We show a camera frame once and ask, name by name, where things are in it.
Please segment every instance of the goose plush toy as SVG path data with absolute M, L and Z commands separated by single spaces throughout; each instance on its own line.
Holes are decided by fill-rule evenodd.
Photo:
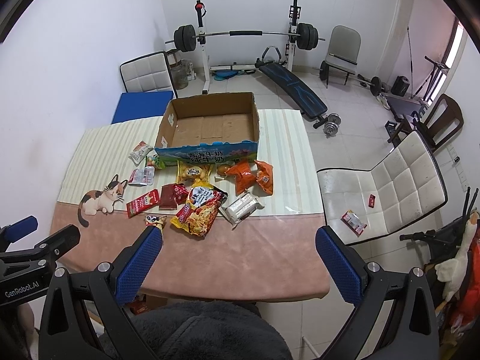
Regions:
M 477 231 L 477 221 L 479 218 L 480 215 L 476 211 L 470 215 L 470 219 L 466 222 L 460 249 L 458 249 L 455 257 L 435 266 L 437 279 L 445 283 L 443 299 L 445 299 L 446 302 L 449 302 L 453 295 L 458 292 L 465 278 L 468 264 L 467 252 Z

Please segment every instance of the sneaker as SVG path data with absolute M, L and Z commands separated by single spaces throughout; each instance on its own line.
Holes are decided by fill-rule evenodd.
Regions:
M 385 109 L 390 109 L 390 106 L 387 103 L 387 99 L 381 93 L 376 97 L 376 99 L 381 105 L 383 105 Z

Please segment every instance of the cat cutout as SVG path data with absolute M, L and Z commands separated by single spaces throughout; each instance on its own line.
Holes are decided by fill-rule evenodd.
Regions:
M 104 214 L 113 212 L 113 204 L 117 200 L 123 202 L 123 190 L 127 183 L 128 180 L 119 182 L 119 176 L 115 175 L 103 191 L 91 190 L 85 193 L 78 205 L 78 221 L 80 224 L 83 227 L 89 225 L 88 221 L 82 217 L 82 212 L 85 215 L 95 215 L 99 210 L 102 210 Z

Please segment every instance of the open cardboard box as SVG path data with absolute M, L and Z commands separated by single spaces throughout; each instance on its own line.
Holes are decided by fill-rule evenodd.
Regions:
M 158 129 L 155 151 L 167 166 L 257 158 L 259 118 L 254 94 L 212 93 L 173 99 Z

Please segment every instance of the silver screw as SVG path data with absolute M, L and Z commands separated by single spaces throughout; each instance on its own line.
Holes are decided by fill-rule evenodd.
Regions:
M 65 269 L 63 268 L 59 268 L 55 270 L 55 276 L 57 276 L 57 278 L 61 278 L 64 274 L 65 274 Z
M 380 271 L 380 265 L 378 265 L 376 262 L 369 262 L 367 264 L 367 268 L 371 270 L 372 272 L 378 272 Z
M 419 278 L 423 276 L 423 271 L 420 268 L 413 268 L 413 274 Z
M 98 266 L 98 270 L 100 272 L 106 272 L 110 269 L 110 263 L 109 262 L 102 262 L 101 264 L 99 264 Z

